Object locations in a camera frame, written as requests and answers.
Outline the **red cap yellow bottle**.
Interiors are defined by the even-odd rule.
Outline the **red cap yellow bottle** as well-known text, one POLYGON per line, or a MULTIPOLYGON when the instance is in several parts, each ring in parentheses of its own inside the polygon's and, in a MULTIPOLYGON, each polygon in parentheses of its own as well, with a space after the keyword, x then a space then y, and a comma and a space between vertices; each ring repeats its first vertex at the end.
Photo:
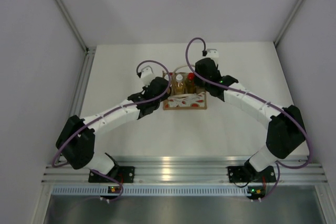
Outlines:
POLYGON ((195 75, 194 73, 189 73, 185 79, 186 90, 188 93, 192 94, 196 92, 196 87, 194 83, 195 75))

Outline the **watermelon print canvas bag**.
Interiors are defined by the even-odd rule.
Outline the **watermelon print canvas bag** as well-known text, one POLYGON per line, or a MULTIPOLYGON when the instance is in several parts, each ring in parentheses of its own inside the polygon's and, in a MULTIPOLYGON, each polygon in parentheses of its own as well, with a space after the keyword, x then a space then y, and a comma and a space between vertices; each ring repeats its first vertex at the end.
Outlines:
POLYGON ((166 72, 163 73, 163 77, 167 74, 171 78, 171 86, 170 86, 170 92, 169 97, 163 101, 163 110, 206 110, 207 109, 207 95, 204 88, 201 88, 196 85, 196 76, 194 78, 194 83, 196 87, 195 93, 188 93, 185 90, 184 94, 182 95, 175 95, 174 94, 174 81, 175 76, 177 74, 181 74, 184 78, 184 83, 187 75, 191 73, 192 71, 188 69, 187 71, 183 71, 183 68, 186 68, 187 65, 182 65, 177 68, 175 68, 172 72, 167 74, 166 72))

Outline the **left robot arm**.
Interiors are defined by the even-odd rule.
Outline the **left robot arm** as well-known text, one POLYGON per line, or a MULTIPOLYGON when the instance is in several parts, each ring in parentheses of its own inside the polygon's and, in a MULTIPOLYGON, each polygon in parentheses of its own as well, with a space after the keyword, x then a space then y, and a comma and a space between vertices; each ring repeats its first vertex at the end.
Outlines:
POLYGON ((130 95, 111 109, 82 119, 71 116, 56 142, 57 154, 73 169, 86 168, 96 174, 116 177, 117 161, 108 153, 98 154, 94 149, 99 135, 153 113, 169 97, 169 92, 169 81, 155 77, 143 91, 130 95))

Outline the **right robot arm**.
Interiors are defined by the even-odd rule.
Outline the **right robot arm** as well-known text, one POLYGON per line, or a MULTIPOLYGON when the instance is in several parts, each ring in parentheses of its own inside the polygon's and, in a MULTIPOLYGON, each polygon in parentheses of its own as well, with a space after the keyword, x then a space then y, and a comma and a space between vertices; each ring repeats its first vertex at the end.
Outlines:
POLYGON ((286 158, 305 140, 305 129, 300 110, 291 105, 277 110, 267 101, 255 99, 239 81, 229 75, 222 76, 211 58, 195 64, 195 83, 212 96, 231 104, 258 121, 267 130, 266 143, 243 166, 248 180, 279 159, 286 158))

